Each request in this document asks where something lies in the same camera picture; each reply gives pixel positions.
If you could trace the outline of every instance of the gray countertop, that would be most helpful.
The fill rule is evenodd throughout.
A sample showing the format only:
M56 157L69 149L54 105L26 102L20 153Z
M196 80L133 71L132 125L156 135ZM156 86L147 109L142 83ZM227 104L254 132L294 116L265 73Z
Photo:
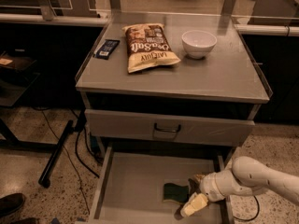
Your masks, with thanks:
M128 74L128 55L122 27L159 22L171 49L181 62ZM181 44L184 32L198 29L218 39L204 60L189 58ZM92 57L77 82L78 91L155 95L174 98L265 104L269 97L249 55L226 17L198 14L125 13L114 16L98 46L105 39L121 42L109 60Z

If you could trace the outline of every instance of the snack bag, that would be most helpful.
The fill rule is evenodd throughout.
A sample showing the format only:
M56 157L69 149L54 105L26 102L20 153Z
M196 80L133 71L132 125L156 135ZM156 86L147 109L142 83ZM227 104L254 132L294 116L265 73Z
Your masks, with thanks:
M128 72L133 73L158 65L172 65L180 58L170 49L160 23L125 26L128 48Z

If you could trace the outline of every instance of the white robot arm segment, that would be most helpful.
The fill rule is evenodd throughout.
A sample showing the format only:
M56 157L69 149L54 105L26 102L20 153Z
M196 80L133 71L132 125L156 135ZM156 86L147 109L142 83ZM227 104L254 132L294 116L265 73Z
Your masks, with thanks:
M184 217L203 209L207 200L216 202L229 195L254 196L271 189L299 205L299 177L270 169L253 158L242 156L233 161L232 169L206 176L196 175L201 195L193 195L181 209Z

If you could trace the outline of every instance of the cabinet drawer front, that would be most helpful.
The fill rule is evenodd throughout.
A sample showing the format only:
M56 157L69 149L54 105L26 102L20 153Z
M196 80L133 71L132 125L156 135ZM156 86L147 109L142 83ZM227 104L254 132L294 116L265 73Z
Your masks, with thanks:
M94 136L239 146L251 132L251 120L166 116L106 110L85 111Z

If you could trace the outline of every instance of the open drawer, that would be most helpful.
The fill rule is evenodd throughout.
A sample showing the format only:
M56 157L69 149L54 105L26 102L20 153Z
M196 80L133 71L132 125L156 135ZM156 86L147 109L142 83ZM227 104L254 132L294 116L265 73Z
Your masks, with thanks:
M87 109L85 115L94 136L229 147L243 144L254 126L251 120L109 110Z
M180 205L163 200L165 183L190 186L189 178L194 174L223 169L221 156L217 157L209 160L126 153L109 145L88 223L234 223L229 201L210 203L191 217L179 218Z

